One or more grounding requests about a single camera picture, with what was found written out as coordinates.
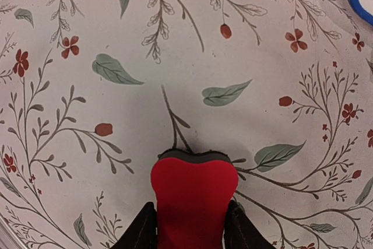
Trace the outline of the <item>red whiteboard eraser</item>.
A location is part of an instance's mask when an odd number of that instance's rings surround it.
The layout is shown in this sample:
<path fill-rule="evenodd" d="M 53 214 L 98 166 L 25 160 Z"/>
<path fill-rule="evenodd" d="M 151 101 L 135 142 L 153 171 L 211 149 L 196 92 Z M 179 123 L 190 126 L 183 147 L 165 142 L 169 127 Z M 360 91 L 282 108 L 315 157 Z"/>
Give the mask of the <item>red whiteboard eraser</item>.
<path fill-rule="evenodd" d="M 226 212 L 238 186 L 227 155 L 169 149 L 152 167 L 150 181 L 158 248 L 222 248 Z"/>

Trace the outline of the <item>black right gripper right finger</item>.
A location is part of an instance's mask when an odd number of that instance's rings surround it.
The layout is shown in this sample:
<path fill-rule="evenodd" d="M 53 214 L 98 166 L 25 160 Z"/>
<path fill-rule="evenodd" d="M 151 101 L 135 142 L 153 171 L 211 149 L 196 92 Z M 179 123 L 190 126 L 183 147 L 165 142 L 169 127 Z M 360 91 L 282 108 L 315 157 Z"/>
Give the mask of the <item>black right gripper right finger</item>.
<path fill-rule="evenodd" d="M 226 249 L 274 249 L 248 219 L 235 200 L 231 200 L 224 222 Z"/>

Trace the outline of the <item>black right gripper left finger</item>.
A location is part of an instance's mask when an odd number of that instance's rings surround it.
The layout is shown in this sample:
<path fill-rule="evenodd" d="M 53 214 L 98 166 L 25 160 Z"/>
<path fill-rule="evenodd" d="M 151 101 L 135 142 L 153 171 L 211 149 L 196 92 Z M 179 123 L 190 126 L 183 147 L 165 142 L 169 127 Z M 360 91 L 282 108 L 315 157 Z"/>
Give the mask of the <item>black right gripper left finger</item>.
<path fill-rule="evenodd" d="M 112 249 L 157 248 L 157 212 L 153 202 L 147 202 L 136 215 Z"/>

